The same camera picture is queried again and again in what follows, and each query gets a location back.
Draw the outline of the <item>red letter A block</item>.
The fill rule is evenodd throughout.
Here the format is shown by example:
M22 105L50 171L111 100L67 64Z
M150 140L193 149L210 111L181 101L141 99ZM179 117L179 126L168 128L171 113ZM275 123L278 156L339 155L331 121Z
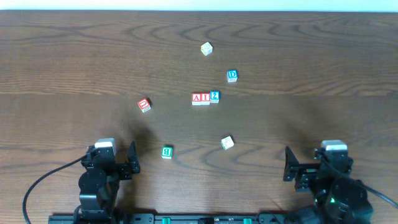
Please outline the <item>red letter A block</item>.
M200 93L192 94L192 105L194 105L194 106L201 105L201 94Z

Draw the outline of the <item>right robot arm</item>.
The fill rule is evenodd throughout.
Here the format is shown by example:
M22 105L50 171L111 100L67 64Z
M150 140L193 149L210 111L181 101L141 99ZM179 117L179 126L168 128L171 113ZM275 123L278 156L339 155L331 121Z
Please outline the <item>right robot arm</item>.
M315 158L320 162L301 164L285 148L283 181L294 181L296 192L311 192L314 204L288 213L284 223L370 223L373 207L361 181L350 178L348 150L323 146L315 150Z

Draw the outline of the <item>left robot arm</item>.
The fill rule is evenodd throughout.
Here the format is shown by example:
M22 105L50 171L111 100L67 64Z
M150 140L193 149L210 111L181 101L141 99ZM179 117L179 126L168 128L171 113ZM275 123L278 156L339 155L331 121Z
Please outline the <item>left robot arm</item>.
M129 217L115 208L119 184L141 171L136 146L132 142L127 161L117 163L113 138L100 139L88 146L81 160L86 172L78 181L80 206L73 213L73 223L128 223Z

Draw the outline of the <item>red letter I block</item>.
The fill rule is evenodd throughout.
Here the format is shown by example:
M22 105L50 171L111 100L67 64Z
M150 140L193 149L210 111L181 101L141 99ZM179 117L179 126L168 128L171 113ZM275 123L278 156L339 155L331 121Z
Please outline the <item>red letter I block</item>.
M201 93L201 105L209 105L211 103L210 93Z

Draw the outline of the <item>blue number 2 block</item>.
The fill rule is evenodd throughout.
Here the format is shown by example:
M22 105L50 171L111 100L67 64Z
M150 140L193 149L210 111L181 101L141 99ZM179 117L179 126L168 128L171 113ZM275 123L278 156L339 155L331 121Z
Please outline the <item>blue number 2 block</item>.
M210 91L210 103L219 103L219 101L220 101L220 92Z

